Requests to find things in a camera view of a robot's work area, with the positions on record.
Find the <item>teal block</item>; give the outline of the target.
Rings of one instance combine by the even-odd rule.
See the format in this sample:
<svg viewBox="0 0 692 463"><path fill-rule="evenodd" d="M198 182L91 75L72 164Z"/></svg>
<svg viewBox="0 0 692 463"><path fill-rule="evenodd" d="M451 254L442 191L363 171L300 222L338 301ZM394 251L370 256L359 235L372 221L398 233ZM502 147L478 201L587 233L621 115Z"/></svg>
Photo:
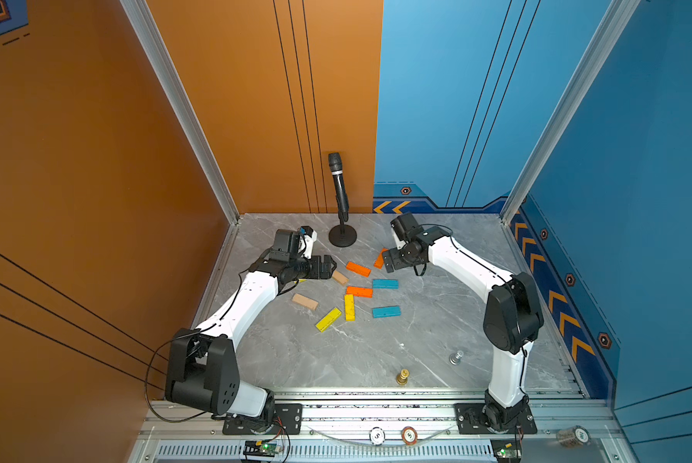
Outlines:
<svg viewBox="0 0 692 463"><path fill-rule="evenodd" d="M392 279L375 279L372 281L372 289L399 289L399 282Z"/></svg>
<svg viewBox="0 0 692 463"><path fill-rule="evenodd" d="M380 307L372 310L373 318L396 318L401 314L402 311L399 306Z"/></svg>

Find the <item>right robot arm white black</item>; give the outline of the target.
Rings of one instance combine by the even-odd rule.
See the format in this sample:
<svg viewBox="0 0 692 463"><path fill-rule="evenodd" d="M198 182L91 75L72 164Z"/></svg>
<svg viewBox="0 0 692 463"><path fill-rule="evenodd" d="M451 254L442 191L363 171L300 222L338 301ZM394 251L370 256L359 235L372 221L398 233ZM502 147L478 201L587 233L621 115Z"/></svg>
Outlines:
<svg viewBox="0 0 692 463"><path fill-rule="evenodd" d="M438 225L403 228L395 222L391 227L396 246L382 253L387 271L432 264L464 283L486 303L483 331L494 355L484 421L495 432L508 430L527 409L528 360L544 325L534 278L487 262Z"/></svg>

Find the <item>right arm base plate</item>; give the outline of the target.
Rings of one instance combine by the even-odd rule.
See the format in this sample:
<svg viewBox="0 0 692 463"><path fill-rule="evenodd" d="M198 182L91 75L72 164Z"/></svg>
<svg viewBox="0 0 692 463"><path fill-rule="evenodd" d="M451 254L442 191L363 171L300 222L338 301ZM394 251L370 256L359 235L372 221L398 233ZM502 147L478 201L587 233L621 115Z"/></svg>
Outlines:
<svg viewBox="0 0 692 463"><path fill-rule="evenodd" d="M523 435L538 433L530 406L524 400L510 408L494 403L456 403L454 412L457 427L463 435L514 434L517 431Z"/></svg>

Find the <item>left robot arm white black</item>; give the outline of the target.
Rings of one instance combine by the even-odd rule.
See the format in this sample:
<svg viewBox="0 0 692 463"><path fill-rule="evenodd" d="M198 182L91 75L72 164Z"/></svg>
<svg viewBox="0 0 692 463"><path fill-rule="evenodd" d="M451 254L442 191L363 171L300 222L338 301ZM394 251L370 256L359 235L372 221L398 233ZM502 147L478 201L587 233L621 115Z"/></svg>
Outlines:
<svg viewBox="0 0 692 463"><path fill-rule="evenodd" d="M245 417L264 428L272 424L274 394L241 380L238 345L263 309L286 293L286 285L328 280L336 269L330 255L287 262L262 257L251 264L237 291L210 318L174 335L164 398L215 416Z"/></svg>

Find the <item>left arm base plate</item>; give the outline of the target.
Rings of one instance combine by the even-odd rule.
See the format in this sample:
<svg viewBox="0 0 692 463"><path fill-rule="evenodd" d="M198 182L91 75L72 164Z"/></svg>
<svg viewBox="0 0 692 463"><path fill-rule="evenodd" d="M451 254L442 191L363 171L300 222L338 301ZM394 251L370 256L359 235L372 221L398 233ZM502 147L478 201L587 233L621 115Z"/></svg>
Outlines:
<svg viewBox="0 0 692 463"><path fill-rule="evenodd" d="M228 415L224 422L224 435L274 435L285 432L293 436L301 433L303 422L303 405L301 403L275 402L267 407L258 417L245 415Z"/></svg>

